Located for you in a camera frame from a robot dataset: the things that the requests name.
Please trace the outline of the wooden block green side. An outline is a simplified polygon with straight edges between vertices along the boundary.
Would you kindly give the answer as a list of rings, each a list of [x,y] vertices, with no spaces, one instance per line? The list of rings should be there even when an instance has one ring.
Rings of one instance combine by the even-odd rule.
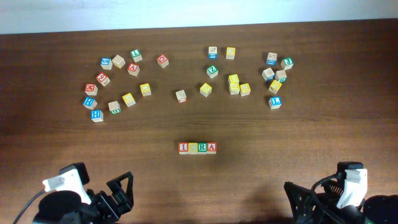
[[[275,80],[277,80],[278,82],[285,82],[287,79],[287,74],[285,72],[285,70],[278,70],[275,73]]]

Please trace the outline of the red letter M block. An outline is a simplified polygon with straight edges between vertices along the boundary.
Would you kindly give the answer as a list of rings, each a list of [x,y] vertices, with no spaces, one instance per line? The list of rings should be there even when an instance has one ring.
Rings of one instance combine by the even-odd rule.
[[[85,85],[85,93],[88,96],[96,96],[98,92],[98,87],[93,83],[87,83]]]

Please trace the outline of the yellow framed wooden block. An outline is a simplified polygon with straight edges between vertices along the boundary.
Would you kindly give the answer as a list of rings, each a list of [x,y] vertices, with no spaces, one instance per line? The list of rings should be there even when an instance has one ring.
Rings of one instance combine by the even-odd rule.
[[[143,96],[149,96],[152,94],[150,85],[148,83],[141,84],[140,90]]]

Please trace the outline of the red letter Q block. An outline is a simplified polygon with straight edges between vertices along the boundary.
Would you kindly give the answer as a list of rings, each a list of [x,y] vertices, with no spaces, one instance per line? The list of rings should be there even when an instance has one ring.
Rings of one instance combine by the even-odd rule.
[[[164,55],[160,55],[157,57],[157,63],[162,67],[165,68],[169,65],[169,59]]]

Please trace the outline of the red number 6 block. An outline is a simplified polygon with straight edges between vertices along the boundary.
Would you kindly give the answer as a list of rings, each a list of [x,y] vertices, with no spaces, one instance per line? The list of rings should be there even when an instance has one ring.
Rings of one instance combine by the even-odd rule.
[[[96,80],[97,80],[102,86],[106,86],[106,85],[110,82],[109,77],[108,77],[105,73],[103,73],[103,72],[99,73],[99,74],[96,76]]]

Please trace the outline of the yellow block lower centre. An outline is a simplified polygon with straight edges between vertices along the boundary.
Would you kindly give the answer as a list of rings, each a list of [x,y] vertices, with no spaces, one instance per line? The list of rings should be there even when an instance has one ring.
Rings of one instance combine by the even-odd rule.
[[[230,83],[229,84],[229,92],[231,95],[237,95],[240,93],[239,83]]]

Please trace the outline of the yellow letter C block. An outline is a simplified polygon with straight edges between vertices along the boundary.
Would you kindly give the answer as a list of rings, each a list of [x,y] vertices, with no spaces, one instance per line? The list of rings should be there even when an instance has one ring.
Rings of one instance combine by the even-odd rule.
[[[197,142],[188,143],[188,153],[189,154],[198,154],[198,143]]]

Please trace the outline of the yellow block mid centre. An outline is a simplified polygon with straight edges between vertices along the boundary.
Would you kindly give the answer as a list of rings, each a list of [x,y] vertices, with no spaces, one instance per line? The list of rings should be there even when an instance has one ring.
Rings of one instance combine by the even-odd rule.
[[[207,84],[204,83],[201,87],[200,87],[200,93],[204,96],[204,97],[208,97],[210,95],[210,93],[212,92],[212,87]]]

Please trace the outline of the yellow block beside centre pair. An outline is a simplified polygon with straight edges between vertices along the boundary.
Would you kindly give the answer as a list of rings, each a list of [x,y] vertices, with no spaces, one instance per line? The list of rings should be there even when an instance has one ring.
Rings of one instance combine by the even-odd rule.
[[[250,94],[251,87],[249,86],[248,83],[241,84],[239,87],[240,87],[240,95],[241,96],[247,96]]]

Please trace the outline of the red letter a block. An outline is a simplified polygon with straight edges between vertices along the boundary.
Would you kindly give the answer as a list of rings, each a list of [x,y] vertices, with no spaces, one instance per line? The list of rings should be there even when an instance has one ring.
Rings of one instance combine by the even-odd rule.
[[[128,72],[128,74],[133,75],[133,76],[136,77],[136,76],[138,76],[138,74],[140,72],[140,68],[139,68],[139,66],[137,64],[130,63],[127,66],[127,72]]]
[[[207,143],[207,153],[208,154],[216,154],[217,153],[217,143],[216,142],[208,142]]]

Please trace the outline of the blue letter H block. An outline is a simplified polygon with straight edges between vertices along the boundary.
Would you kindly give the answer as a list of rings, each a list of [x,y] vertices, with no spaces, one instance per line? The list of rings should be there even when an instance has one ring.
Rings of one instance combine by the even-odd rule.
[[[104,115],[101,110],[92,110],[90,118],[93,122],[102,122],[104,120]]]

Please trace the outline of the blue letter L block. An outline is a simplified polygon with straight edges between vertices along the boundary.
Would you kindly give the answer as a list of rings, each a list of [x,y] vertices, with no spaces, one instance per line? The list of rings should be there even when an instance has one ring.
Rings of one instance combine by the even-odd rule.
[[[279,96],[271,97],[269,100],[270,109],[274,110],[282,106],[282,100]]]

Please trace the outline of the green letter J block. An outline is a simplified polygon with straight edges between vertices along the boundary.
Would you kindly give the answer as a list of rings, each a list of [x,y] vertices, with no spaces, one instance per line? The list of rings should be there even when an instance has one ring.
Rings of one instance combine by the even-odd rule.
[[[293,67],[294,61],[292,60],[291,57],[286,57],[286,58],[282,59],[280,65],[281,65],[283,70],[288,70],[288,69],[291,69]]]

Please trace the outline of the green letter L block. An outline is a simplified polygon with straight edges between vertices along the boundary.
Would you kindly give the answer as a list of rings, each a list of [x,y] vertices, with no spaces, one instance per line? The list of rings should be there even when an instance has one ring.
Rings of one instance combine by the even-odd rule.
[[[142,54],[139,49],[132,50],[130,52],[130,54],[131,54],[133,61],[135,61],[135,62],[140,62],[141,60],[143,60]]]

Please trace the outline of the wooden H block blue side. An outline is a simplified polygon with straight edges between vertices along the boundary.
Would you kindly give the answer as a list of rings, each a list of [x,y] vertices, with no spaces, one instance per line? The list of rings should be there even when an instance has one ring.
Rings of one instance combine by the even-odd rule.
[[[277,63],[277,54],[274,52],[269,52],[267,54],[266,64],[274,66],[276,65],[276,63]]]

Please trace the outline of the yellow block top row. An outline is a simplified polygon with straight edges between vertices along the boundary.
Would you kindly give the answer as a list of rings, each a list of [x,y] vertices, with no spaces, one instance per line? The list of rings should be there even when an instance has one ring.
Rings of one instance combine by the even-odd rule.
[[[226,48],[226,59],[234,60],[236,55],[236,49],[234,47],[227,47]]]

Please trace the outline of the green letter R block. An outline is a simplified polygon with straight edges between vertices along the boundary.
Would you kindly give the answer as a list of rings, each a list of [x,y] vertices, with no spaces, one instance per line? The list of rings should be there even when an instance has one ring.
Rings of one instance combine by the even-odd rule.
[[[207,154],[208,144],[206,142],[198,143],[198,154]]]

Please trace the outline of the blue letter G block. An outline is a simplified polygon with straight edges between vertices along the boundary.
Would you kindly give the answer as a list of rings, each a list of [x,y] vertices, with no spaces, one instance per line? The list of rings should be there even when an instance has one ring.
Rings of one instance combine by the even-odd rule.
[[[100,61],[100,65],[104,70],[111,70],[113,67],[112,60],[107,57],[102,57]]]

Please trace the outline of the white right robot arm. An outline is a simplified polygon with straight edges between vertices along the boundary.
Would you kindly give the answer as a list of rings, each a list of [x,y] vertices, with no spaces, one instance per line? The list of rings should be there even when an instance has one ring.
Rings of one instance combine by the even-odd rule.
[[[364,169],[338,169],[306,189],[284,184],[295,223],[397,223],[397,195],[352,202],[368,175]]]

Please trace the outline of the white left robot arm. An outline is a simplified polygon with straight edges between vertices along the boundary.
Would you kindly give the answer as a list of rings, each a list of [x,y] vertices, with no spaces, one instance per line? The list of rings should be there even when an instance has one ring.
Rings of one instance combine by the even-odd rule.
[[[81,202],[78,194],[71,191],[54,192],[39,203],[39,212],[33,223],[116,223],[122,215],[132,210],[132,188],[117,189],[111,195],[88,189],[91,204]]]

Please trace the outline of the wooden block blue edge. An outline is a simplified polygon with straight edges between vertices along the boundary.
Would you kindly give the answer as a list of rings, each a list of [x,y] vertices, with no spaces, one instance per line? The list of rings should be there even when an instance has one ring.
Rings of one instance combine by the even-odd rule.
[[[266,82],[268,82],[268,81],[274,79],[275,73],[274,73],[273,69],[267,68],[267,69],[265,69],[265,70],[262,71],[262,77],[263,77],[263,79],[264,79]]]

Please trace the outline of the plain wooden K block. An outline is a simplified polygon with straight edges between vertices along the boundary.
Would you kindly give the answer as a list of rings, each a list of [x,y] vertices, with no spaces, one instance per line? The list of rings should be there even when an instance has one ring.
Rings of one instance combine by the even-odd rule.
[[[111,114],[117,114],[121,112],[121,107],[118,101],[109,102],[108,107]]]

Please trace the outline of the yellow block upper centre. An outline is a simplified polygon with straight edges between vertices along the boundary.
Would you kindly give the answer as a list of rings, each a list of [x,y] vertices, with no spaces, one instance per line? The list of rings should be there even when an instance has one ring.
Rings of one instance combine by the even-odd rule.
[[[233,75],[229,75],[228,76],[228,83],[232,84],[232,83],[239,83],[239,77],[237,74],[233,74]]]

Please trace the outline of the yellow block right cluster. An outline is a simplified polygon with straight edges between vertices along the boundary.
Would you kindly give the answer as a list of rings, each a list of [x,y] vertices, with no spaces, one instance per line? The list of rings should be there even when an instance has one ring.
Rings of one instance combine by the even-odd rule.
[[[273,80],[269,86],[269,91],[273,94],[276,94],[280,90],[281,86],[282,86],[281,82]]]

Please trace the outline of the green letter Z block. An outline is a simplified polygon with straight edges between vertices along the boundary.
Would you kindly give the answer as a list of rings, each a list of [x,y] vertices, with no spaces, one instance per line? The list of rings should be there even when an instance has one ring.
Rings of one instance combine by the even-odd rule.
[[[218,75],[218,69],[212,65],[206,69],[206,73],[210,78],[214,78]]]

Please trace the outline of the plain wooden block top left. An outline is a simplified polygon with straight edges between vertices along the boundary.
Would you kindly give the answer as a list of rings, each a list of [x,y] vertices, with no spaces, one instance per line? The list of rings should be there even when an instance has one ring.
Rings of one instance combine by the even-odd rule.
[[[116,55],[113,59],[112,59],[112,63],[117,67],[117,68],[122,68],[126,62],[125,60],[122,58],[122,56],[120,55]]]

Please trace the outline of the yellow letter G block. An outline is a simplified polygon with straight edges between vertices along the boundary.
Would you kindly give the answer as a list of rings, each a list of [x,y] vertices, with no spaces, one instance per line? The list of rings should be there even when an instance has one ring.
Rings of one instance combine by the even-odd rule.
[[[130,106],[136,104],[136,101],[131,93],[127,93],[127,94],[123,95],[122,99],[127,107],[130,107]]]

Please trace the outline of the red letter I block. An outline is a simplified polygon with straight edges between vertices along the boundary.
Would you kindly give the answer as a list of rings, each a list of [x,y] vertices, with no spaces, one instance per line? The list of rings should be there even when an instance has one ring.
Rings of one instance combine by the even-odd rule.
[[[178,144],[178,153],[179,154],[188,154],[188,143],[187,142],[180,142]]]

